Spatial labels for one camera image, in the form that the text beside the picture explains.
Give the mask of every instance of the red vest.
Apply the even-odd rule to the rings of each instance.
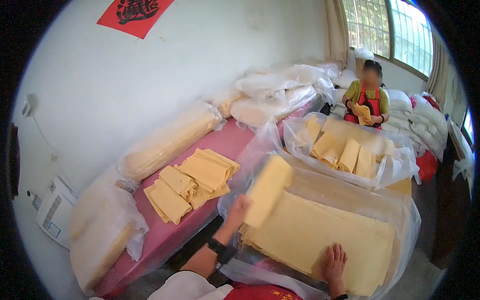
[[[378,97],[378,89],[375,91],[375,99],[369,99],[367,94],[365,93],[365,88],[361,87],[360,97],[359,97],[359,105],[365,105],[370,109],[370,115],[372,116],[380,116],[380,99]],[[345,121],[352,122],[352,123],[359,123],[359,117],[355,116],[351,109],[347,108],[345,111],[345,116],[343,117]],[[374,124],[372,127],[377,129],[382,129],[380,124]]]
[[[234,282],[225,300],[302,300],[294,292],[274,285],[250,286]]]

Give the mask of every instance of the pink mat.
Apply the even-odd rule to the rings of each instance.
[[[292,112],[283,120],[288,120],[293,117],[303,117],[311,106],[312,103],[309,102]],[[279,132],[281,131],[280,137],[283,137],[283,120],[277,124]],[[175,158],[169,165],[182,164],[184,159],[193,155],[197,148],[212,149],[232,160],[237,159],[245,146],[254,137],[254,133],[248,128],[245,130],[240,129],[235,123],[236,120],[230,118],[222,130],[209,132],[183,154]],[[216,209],[218,198],[215,198],[207,201],[199,209],[187,213],[182,217],[178,225],[171,222],[165,224],[144,193],[144,188],[151,186],[154,181],[158,179],[158,174],[161,170],[162,169],[146,178],[139,189],[133,194],[133,198],[137,202],[138,210],[145,217],[150,227],[150,231],[145,237],[140,260],[138,262],[132,260],[127,252],[124,251],[95,287],[95,296],[102,297],[115,292],[144,275],[150,267],[160,266],[181,248],[184,243],[190,240],[199,230],[218,215]]]

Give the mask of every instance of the green shirt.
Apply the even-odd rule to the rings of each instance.
[[[347,95],[347,97],[352,100],[353,104],[356,104],[360,99],[360,93],[361,93],[360,80],[355,80],[352,82],[352,84],[350,84],[350,87],[345,92],[345,95]],[[375,91],[365,90],[365,93],[367,94],[367,97],[369,99],[375,99]],[[388,113],[388,97],[387,97],[387,94],[385,94],[384,89],[382,89],[381,87],[378,88],[378,98],[380,101],[380,114]]]

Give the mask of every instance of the woman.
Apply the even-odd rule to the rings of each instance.
[[[345,92],[342,98],[347,107],[344,120],[359,123],[361,114],[355,109],[355,104],[365,105],[370,109],[370,120],[363,118],[368,126],[382,129],[382,123],[390,118],[388,114],[388,97],[380,87],[383,74],[382,66],[373,60],[365,61],[361,72],[361,80],[355,80]]]

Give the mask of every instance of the hair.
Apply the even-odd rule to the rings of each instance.
[[[363,65],[363,69],[366,71],[366,70],[373,70],[377,73],[378,77],[380,77],[380,79],[383,79],[383,73],[382,73],[382,66],[380,65],[379,62],[377,61],[373,61],[373,60],[366,60],[364,65]]]

